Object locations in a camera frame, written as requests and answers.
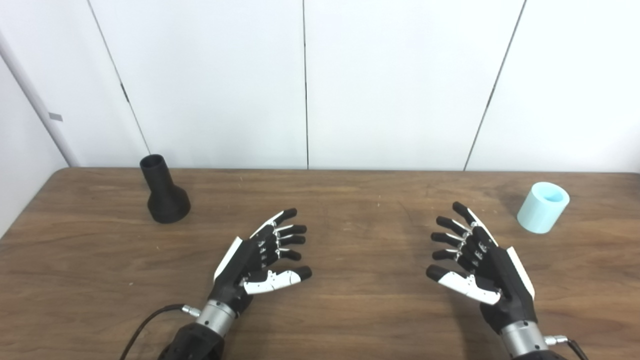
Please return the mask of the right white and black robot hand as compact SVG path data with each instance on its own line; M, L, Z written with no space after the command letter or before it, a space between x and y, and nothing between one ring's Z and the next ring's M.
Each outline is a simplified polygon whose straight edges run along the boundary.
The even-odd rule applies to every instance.
M431 264L426 276L478 301L484 321L496 333L517 322L537 323L535 289L515 249L499 246L486 225L466 205L454 202L452 209L466 225L438 216L436 224L448 232L433 232L430 239L450 248L434 251L432 259L452 260L462 270Z

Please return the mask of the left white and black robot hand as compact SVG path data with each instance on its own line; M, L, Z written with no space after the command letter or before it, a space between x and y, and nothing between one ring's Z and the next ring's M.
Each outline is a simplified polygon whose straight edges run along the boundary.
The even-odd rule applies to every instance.
M313 276L309 266L274 271L279 260L300 261L301 253L288 245L306 243L305 225L282 223L297 216L296 208L281 210L266 220L248 239L236 237L215 269L213 288L208 296L215 306L226 306L238 318L256 294L285 289Z

